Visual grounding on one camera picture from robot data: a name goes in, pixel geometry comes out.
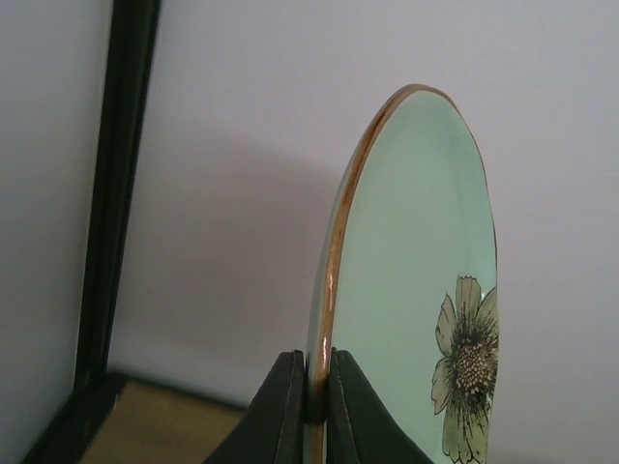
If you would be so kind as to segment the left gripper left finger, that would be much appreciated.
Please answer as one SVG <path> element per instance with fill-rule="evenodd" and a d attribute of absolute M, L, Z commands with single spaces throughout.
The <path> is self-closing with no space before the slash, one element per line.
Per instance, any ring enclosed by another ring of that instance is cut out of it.
<path fill-rule="evenodd" d="M 280 353 L 246 414 L 205 463 L 302 462 L 305 398 L 304 354 Z"/>

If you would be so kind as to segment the mint green flower plate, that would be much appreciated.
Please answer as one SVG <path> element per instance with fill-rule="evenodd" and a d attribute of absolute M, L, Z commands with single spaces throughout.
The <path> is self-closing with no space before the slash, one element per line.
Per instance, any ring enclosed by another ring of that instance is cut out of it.
<path fill-rule="evenodd" d="M 304 461 L 335 457 L 328 395 L 352 361 L 428 462 L 486 462 L 498 353 L 478 144 L 445 93 L 405 85 L 365 130 L 330 215 L 309 319 Z"/>

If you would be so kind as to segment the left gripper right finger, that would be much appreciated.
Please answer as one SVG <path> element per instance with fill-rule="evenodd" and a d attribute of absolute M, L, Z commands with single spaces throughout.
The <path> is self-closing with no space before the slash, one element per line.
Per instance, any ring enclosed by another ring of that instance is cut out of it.
<path fill-rule="evenodd" d="M 336 348 L 328 375 L 326 461 L 432 463 L 394 421 L 352 354 Z"/>

